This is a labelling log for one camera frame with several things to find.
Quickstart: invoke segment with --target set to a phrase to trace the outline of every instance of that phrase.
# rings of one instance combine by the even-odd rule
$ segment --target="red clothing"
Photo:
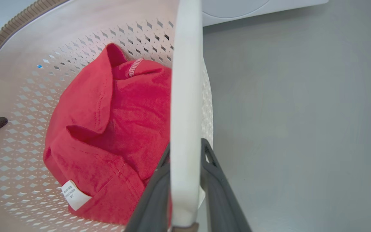
[[[92,197],[69,207],[79,217],[126,224],[169,143],[171,69],[134,62],[107,45],[51,117],[44,163],[61,185],[72,180]]]

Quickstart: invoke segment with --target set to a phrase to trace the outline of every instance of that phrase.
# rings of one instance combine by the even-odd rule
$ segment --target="clothing label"
[[[62,187],[62,194],[73,210],[78,210],[92,197],[81,192],[72,180],[67,181]]]

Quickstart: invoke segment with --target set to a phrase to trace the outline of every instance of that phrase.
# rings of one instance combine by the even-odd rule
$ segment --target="laundry basket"
[[[9,123],[0,129],[0,231],[124,229],[68,212],[42,160],[45,134],[62,92],[106,44],[117,44],[129,59],[171,67],[177,9],[172,0],[39,0],[2,28],[0,117]],[[201,131],[213,144],[211,90],[202,67]]]

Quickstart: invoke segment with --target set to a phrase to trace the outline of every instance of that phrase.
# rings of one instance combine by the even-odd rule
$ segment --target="gray surface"
[[[371,1],[207,27],[204,58],[214,151],[253,231],[371,231]]]

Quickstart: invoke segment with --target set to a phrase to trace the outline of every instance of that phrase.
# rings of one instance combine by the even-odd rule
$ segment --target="perforated basket wall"
[[[0,76],[4,85],[9,86],[4,89],[10,92],[9,99],[0,102],[0,107],[4,106],[1,116],[9,118],[9,123],[0,130],[0,209],[35,230],[123,230],[124,226],[88,221],[68,213],[60,185],[42,161],[46,129],[62,92],[106,44],[119,45],[129,59],[143,57],[171,66],[174,29],[175,18],[166,16],[105,23],[89,32],[85,30],[67,43],[45,44],[50,47],[45,49],[49,52],[27,51],[30,60],[15,61],[17,68],[23,65],[21,72],[13,74],[15,78]],[[212,98],[206,71],[202,94],[203,137],[212,144]]]

